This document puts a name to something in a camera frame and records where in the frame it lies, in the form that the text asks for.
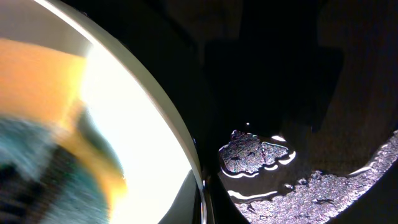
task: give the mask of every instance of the wet surface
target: wet surface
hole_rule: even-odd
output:
[[[231,140],[219,152],[220,159],[224,162],[223,172],[219,176],[235,206],[251,223],[325,223],[365,194],[398,157],[398,132],[395,132],[372,159],[357,171],[341,176],[319,170],[306,174],[305,170],[297,169],[300,166],[295,166],[300,153],[292,157],[295,151],[292,152],[290,148],[289,158],[282,159],[286,157],[286,148],[281,146],[264,150],[263,160],[255,161],[253,166],[252,160],[246,160],[247,157],[242,157],[239,164],[228,162],[226,160],[231,160],[233,156],[241,155],[245,145],[248,149],[260,147],[259,138],[252,134],[234,131]],[[278,163],[280,169],[262,169],[267,166],[268,158],[274,158],[271,164]],[[234,169],[230,170],[230,166],[224,164],[234,164]],[[239,173],[250,170],[247,167],[258,167],[252,173],[257,175],[236,179],[227,176],[236,177]],[[239,187],[248,183],[251,187]]]

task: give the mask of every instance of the blurred printed design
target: blurred printed design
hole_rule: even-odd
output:
[[[111,150],[90,126],[80,101],[85,67],[86,59],[79,55],[0,39],[0,164],[15,167],[22,183],[40,183],[42,191],[51,194],[51,185],[42,177],[54,152],[61,148],[77,158],[54,202],[31,202],[19,216],[10,211],[11,216],[0,219],[28,220],[30,210],[44,206],[43,223],[86,223],[87,218],[107,223],[115,201],[125,194],[118,162],[107,155]],[[7,182],[0,191],[9,192]],[[18,195],[8,197],[17,200]]]

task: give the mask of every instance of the spilled liquid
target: spilled liquid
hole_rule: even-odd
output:
[[[300,153],[297,153],[298,162],[293,158],[289,165],[284,165],[281,161],[286,161],[287,155],[290,155],[291,159],[291,155],[295,153],[284,146],[267,147],[270,144],[260,143],[257,136],[238,131],[232,133],[231,139],[232,141],[219,151],[223,172],[234,177],[239,174],[251,174],[251,179],[241,176],[244,178],[240,179],[242,183],[260,183],[263,186],[260,187],[264,191],[262,194],[243,195],[240,192],[228,191],[235,206],[251,223],[325,223],[369,190],[398,157],[396,131],[393,137],[378,149],[368,164],[356,172],[337,176],[316,170],[307,175],[305,169],[297,170],[301,165]],[[253,159],[248,151],[261,156]],[[232,157],[239,157],[240,160],[228,160]],[[278,165],[279,169],[266,169],[275,165]],[[255,180],[261,177],[254,175],[258,173],[266,178]]]

